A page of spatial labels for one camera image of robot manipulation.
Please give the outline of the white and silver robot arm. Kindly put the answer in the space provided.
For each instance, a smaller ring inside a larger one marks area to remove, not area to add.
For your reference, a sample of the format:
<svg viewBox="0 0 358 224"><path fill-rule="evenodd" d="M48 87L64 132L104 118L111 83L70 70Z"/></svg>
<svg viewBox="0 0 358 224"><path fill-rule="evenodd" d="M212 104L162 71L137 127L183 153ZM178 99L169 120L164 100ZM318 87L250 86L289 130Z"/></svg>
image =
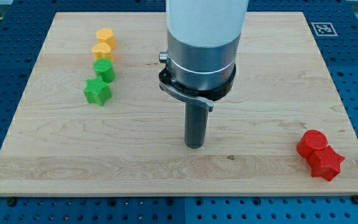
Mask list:
<svg viewBox="0 0 358 224"><path fill-rule="evenodd" d="M194 90L231 77L248 0L168 0L168 71Z"/></svg>

